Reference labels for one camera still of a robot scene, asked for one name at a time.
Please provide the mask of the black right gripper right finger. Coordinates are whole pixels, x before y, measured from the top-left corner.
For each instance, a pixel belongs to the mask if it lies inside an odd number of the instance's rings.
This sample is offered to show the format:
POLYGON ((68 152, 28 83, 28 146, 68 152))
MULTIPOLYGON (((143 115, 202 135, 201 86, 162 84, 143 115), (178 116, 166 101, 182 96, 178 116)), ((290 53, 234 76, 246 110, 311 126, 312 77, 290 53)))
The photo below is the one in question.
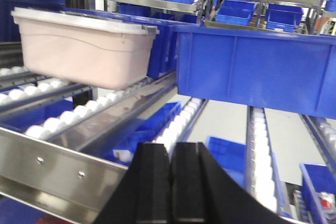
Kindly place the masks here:
POLYGON ((295 223, 240 187, 202 143, 177 143, 172 156, 173 223, 295 223))

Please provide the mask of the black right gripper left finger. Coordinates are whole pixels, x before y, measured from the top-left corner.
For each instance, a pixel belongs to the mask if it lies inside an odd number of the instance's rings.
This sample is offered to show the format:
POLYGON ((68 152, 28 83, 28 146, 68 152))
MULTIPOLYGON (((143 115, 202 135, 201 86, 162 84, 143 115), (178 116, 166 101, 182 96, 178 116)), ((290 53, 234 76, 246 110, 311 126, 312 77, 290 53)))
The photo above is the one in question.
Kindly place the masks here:
POLYGON ((170 162, 163 144, 141 143, 94 223, 169 223, 170 162))

